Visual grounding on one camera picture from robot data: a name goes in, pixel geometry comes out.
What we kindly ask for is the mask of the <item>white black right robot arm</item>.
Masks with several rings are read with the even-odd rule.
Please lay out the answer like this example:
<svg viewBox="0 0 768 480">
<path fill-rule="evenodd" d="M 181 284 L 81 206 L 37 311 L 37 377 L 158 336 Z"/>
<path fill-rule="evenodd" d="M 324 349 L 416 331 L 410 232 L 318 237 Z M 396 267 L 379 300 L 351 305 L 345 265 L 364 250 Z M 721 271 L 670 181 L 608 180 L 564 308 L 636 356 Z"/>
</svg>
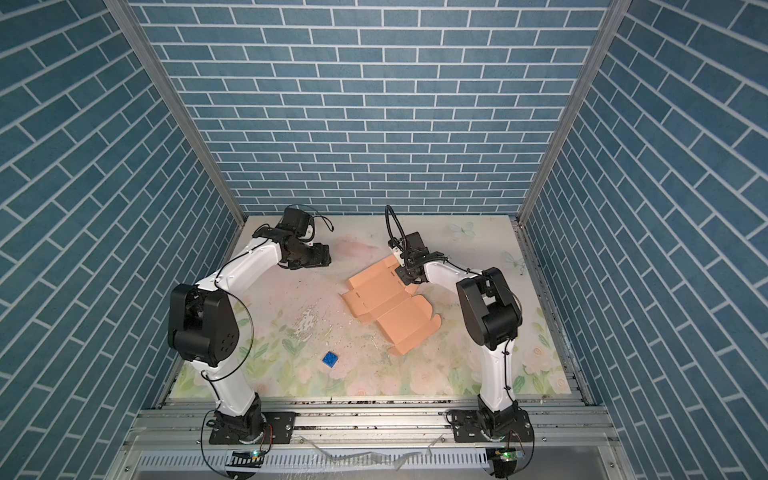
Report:
<svg viewBox="0 0 768 480">
<path fill-rule="evenodd" d="M 431 283 L 456 294 L 466 331 L 481 348 L 479 412 L 495 424 L 513 418 L 519 406 L 512 351 L 523 315 L 503 273 L 495 267 L 480 272 L 461 267 L 443 253 L 430 251 L 417 232 L 390 235 L 388 246 L 405 284 Z"/>
</svg>

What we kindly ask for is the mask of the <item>pink cardboard paper box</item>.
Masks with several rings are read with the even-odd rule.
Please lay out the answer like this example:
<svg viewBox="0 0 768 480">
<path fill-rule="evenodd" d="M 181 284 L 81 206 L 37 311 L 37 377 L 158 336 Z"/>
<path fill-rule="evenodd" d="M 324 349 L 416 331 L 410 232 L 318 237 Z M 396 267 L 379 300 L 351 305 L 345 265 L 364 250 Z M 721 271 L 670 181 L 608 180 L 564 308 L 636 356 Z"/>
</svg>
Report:
<svg viewBox="0 0 768 480">
<path fill-rule="evenodd" d="M 442 325 L 430 302 L 406 286 L 398 276 L 400 266 L 390 255 L 347 280 L 341 295 L 351 314 L 363 324 L 375 324 L 392 344 L 388 352 L 404 356 L 437 333 Z"/>
</svg>

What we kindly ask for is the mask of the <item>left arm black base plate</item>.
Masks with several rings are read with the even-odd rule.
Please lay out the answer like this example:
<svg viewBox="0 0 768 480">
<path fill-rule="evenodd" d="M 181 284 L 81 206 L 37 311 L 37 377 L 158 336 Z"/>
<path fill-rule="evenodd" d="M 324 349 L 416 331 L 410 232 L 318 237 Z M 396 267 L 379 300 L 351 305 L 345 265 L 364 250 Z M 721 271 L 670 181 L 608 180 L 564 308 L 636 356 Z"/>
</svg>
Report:
<svg viewBox="0 0 768 480">
<path fill-rule="evenodd" d="M 212 445 L 289 444 L 297 415 L 293 412 L 266 412 L 230 417 L 215 411 L 205 425 L 211 429 Z"/>
</svg>

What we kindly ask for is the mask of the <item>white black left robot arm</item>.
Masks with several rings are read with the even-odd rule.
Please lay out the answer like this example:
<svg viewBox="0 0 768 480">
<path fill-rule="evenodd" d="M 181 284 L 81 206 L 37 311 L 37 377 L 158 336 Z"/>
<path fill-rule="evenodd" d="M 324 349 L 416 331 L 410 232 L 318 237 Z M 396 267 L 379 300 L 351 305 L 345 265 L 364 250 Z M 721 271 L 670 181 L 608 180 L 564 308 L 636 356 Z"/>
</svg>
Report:
<svg viewBox="0 0 768 480">
<path fill-rule="evenodd" d="M 216 411 L 244 419 L 256 408 L 257 394 L 237 358 L 240 327 L 234 312 L 244 305 L 244 291 L 274 267 L 300 270 L 327 267 L 330 249 L 315 241 L 316 221 L 330 220 L 307 205 L 289 205 L 276 225 L 263 224 L 251 240 L 219 269 L 194 284 L 180 284 L 170 294 L 168 344 L 209 385 Z"/>
</svg>

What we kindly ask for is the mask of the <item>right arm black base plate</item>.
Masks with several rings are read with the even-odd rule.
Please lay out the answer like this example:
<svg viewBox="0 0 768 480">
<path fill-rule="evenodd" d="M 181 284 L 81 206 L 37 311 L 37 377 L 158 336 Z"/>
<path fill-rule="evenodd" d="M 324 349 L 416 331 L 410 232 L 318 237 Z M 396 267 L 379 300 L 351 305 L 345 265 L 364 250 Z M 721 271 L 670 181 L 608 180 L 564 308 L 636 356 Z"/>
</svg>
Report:
<svg viewBox="0 0 768 480">
<path fill-rule="evenodd" d="M 519 407 L 499 412 L 451 409 L 444 418 L 457 443 L 532 443 L 535 438 L 528 412 Z"/>
</svg>

